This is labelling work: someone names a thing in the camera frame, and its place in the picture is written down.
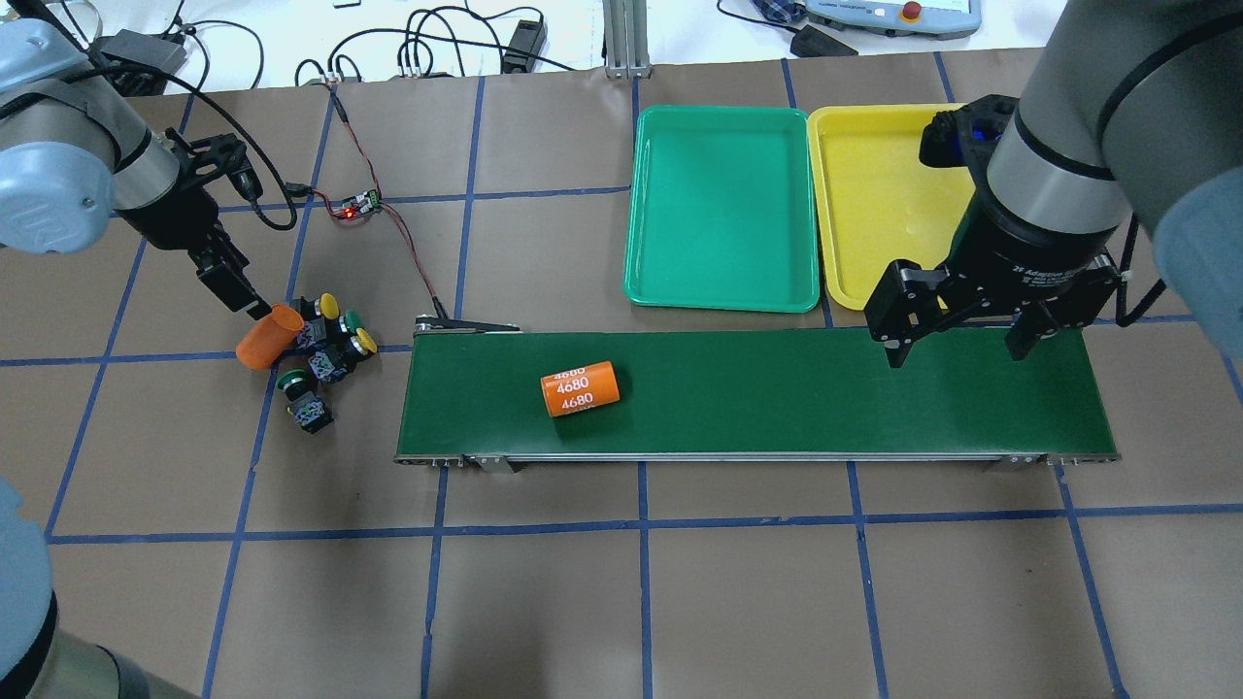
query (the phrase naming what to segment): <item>green conveyor belt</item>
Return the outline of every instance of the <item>green conveyor belt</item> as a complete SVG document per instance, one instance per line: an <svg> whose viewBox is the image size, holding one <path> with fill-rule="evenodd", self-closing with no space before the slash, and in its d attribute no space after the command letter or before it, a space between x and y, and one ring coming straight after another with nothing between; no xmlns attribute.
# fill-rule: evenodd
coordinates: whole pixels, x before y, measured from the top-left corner
<svg viewBox="0 0 1243 699"><path fill-rule="evenodd" d="M1083 337L1023 362L960 328L891 369L866 330L415 337L397 460L1116 456ZM610 359L622 400L552 419L539 378Z"/></svg>

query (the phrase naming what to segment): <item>robotic arm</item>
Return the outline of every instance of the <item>robotic arm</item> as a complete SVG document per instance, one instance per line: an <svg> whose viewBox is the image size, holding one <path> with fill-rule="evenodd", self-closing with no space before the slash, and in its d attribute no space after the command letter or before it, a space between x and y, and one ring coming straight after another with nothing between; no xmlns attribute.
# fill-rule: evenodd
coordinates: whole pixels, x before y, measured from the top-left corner
<svg viewBox="0 0 1243 699"><path fill-rule="evenodd" d="M966 165L976 194L941 265L895 260L869 299L890 366L971 317L1012 315L1016 359L1093 322L1121 284L1105 243L1127 208L1206 335L1243 357L1241 72L1241 0L1070 0L1022 102L925 129L920 159Z"/></svg>
<svg viewBox="0 0 1243 699"><path fill-rule="evenodd" d="M75 252L111 210L160 250L185 250L230 311L271 312L244 274L204 185L220 177L257 205L262 188L234 136L186 143L157 136L55 27L0 25L0 244Z"/></svg>

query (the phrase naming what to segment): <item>brown paper floor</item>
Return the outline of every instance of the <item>brown paper floor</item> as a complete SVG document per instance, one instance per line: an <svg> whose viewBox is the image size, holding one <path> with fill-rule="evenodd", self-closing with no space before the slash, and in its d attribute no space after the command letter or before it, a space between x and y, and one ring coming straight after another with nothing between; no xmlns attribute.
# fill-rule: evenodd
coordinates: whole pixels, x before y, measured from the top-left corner
<svg viewBox="0 0 1243 699"><path fill-rule="evenodd" d="M658 66L636 83L590 71L341 96L461 317L533 331L850 326L861 316L832 302L784 316L626 301L638 111L1013 95L1037 56ZM322 88L221 101L287 179L334 197L367 188ZM224 129L183 97L137 104L159 127ZM332 291L384 346L329 391L337 424L317 437L288 420L271 376L232 359L249 321L184 256L139 245L121 221L70 257L0 251L0 475L46 525L63 627L181 687L215 699L1243 687L1243 392L1172 294L1136 327L1085 332L1117 464L440 473L390 463L411 321L430 311L395 229L341 229L314 206L275 233L213 190L268 299ZM1152 279L1146 250L1136 259L1140 282Z"/></svg>

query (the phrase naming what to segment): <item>orange cylinder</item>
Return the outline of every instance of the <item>orange cylinder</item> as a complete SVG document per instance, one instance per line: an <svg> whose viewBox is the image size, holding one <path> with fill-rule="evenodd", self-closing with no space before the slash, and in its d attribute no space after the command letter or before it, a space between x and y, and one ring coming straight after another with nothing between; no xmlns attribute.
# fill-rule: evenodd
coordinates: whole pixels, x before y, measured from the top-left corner
<svg viewBox="0 0 1243 699"><path fill-rule="evenodd" d="M539 384L543 388L544 407L554 418L617 403L622 398L613 362L546 376L539 379Z"/></svg>
<svg viewBox="0 0 1243 699"><path fill-rule="evenodd" d="M276 358L302 330L302 315L290 306L272 306L272 312L255 321L246 337L237 343L237 361L256 372L272 368Z"/></svg>

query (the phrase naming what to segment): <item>yellow tray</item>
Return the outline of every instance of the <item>yellow tray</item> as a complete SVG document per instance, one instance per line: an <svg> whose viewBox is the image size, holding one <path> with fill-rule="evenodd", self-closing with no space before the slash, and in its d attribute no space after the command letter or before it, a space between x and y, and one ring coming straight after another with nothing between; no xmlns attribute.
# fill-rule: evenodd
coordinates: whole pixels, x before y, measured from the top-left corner
<svg viewBox="0 0 1243 699"><path fill-rule="evenodd" d="M920 163L932 116L958 104L822 107L807 121L829 296L861 311L897 257L936 266L975 185L966 168Z"/></svg>

